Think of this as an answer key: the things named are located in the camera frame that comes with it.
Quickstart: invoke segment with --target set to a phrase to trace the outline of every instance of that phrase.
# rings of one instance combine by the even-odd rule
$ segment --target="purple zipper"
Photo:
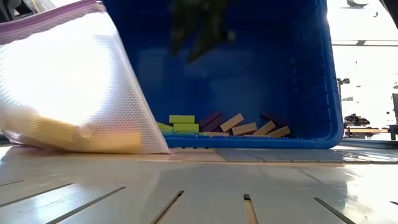
[[[0,23],[0,33],[23,29],[23,28],[47,21],[54,17],[60,16],[64,13],[68,13],[70,11],[77,10],[81,7],[94,5],[96,3],[97,3],[96,0],[81,0],[78,2],[74,2],[71,4],[67,4],[65,6],[61,6],[61,7],[46,11],[46,12],[41,12],[41,13],[35,14],[30,17],[19,19],[16,21]]]

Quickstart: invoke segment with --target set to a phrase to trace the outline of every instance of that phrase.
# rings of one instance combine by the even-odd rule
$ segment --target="slot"
[[[258,224],[259,221],[257,219],[256,211],[254,210],[253,203],[251,201],[251,197],[249,194],[244,194],[243,195],[243,200],[244,200],[244,207],[246,209],[246,215],[248,218],[248,223],[249,224]]]
[[[331,213],[336,215],[341,221],[347,223],[347,224],[355,224],[352,220],[350,220],[347,216],[343,215],[339,211],[337,211],[335,208],[332,206],[328,205],[326,202],[324,202],[322,199],[315,197],[314,200],[316,200],[319,204],[324,206],[327,210],[329,210]]]
[[[80,212],[80,211],[82,211],[82,210],[94,205],[95,203],[97,203],[97,202],[99,202],[101,200],[106,199],[107,197],[109,197],[109,196],[111,196],[111,195],[113,195],[113,194],[115,194],[115,193],[117,193],[117,192],[119,192],[119,191],[121,191],[121,190],[123,190],[125,188],[126,187],[120,187],[118,189],[115,189],[115,190],[113,190],[113,191],[111,191],[111,192],[109,192],[109,193],[107,193],[105,195],[100,196],[97,199],[94,199],[94,200],[92,200],[92,201],[90,201],[90,202],[88,202],[88,203],[86,203],[86,204],[84,204],[84,205],[82,205],[82,206],[80,206],[80,207],[78,207],[76,209],[73,209],[72,211],[70,211],[70,212],[68,212],[68,213],[66,213],[66,214],[64,214],[64,215],[62,215],[62,216],[60,216],[60,217],[58,217],[58,218],[56,218],[56,219],[54,219],[52,221],[49,221],[47,224],[59,223],[60,221],[65,220],[68,217],[71,217],[72,215],[74,215],[74,214],[76,214],[76,213],[78,213],[78,212]]]
[[[160,224],[164,217],[168,214],[170,209],[177,203],[180,197],[184,194],[183,190],[178,191],[174,197],[166,204],[166,206],[159,212],[159,214],[154,218],[151,224]]]
[[[60,189],[60,188],[62,188],[62,187],[66,187],[66,186],[69,186],[69,185],[71,185],[71,184],[64,184],[64,185],[61,185],[61,186],[58,186],[58,187],[53,187],[53,188],[48,189],[48,190],[43,190],[42,192],[37,192],[36,194],[32,194],[32,195],[29,195],[29,196],[26,196],[26,197],[22,197],[22,198],[19,198],[19,199],[16,199],[16,200],[13,200],[13,201],[10,201],[10,202],[1,204],[1,205],[0,205],[0,208],[1,208],[1,207],[4,207],[4,206],[6,206],[6,205],[10,205],[10,204],[12,204],[12,203],[20,202],[20,201],[22,201],[22,200],[25,200],[25,199],[28,199],[28,198],[31,198],[31,197],[35,197],[35,196],[38,196],[38,195],[40,195],[40,194],[44,194],[44,193],[50,192],[50,191],[52,191],[52,190],[57,190],[57,189]]]
[[[16,183],[21,183],[21,182],[23,182],[23,180],[18,180],[18,181],[6,183],[6,184],[0,184],[0,187],[11,185],[11,184],[16,184]]]

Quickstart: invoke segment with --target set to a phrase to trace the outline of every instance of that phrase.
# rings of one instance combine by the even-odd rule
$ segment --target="mesh bag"
[[[0,24],[0,128],[75,152],[169,153],[104,6]]]

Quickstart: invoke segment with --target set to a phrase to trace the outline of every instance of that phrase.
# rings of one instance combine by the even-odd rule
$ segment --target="blue plastic bin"
[[[331,148],[343,120],[326,19],[326,0],[235,0],[226,14],[233,44],[187,65],[192,40],[170,50],[170,3],[104,0],[158,122],[170,114],[202,119],[221,110],[262,126],[266,110],[282,118],[288,138],[165,136],[170,147]]]

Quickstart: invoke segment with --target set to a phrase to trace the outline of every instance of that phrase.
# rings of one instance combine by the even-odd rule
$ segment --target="plastic bin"
[[[226,14],[233,44],[187,65],[193,39],[170,50],[170,3],[104,0],[158,122],[170,114],[202,119],[214,110],[241,113],[262,126],[266,110],[288,138],[165,136],[170,147],[331,148],[343,136],[326,0],[237,0]]]

